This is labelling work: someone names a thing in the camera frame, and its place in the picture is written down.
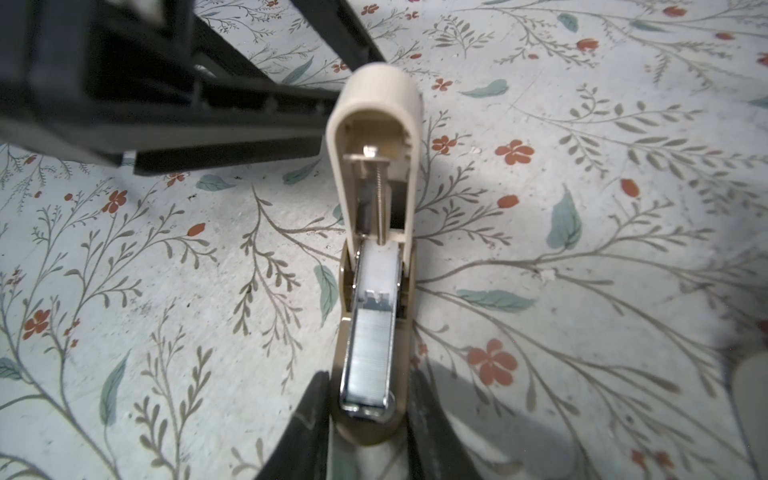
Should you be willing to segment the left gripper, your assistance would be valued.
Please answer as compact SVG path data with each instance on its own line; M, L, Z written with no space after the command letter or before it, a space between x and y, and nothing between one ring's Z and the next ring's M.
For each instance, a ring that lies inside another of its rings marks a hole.
M319 154L339 93L270 79L194 12L160 1L1 4L1 138L61 160L134 172Z

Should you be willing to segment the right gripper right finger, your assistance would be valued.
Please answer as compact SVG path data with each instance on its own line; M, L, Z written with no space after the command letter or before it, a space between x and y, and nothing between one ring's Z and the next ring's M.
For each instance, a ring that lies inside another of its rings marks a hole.
M420 370L409 374L407 438L411 479L481 478Z

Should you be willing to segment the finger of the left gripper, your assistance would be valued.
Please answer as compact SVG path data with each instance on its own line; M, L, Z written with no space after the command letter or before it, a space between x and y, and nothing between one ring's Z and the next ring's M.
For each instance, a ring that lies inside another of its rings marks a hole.
M386 62L347 1L292 0L291 3L350 70Z

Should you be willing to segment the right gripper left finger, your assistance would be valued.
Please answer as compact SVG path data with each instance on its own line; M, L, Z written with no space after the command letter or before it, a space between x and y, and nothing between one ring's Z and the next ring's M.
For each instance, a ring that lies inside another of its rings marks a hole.
M327 477L329 385L327 371L315 373L256 480L324 480Z

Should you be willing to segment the staple strip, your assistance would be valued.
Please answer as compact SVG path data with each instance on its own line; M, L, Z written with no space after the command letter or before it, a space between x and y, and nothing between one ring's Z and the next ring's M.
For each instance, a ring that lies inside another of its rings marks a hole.
M340 406L349 415L383 423L393 415L395 304L368 290L356 301L345 357Z

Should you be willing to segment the pink mini stapler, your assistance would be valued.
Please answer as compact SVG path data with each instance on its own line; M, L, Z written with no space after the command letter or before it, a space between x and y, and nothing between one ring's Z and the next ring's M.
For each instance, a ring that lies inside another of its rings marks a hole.
M756 478L767 480L767 352L741 361L730 376L730 394Z

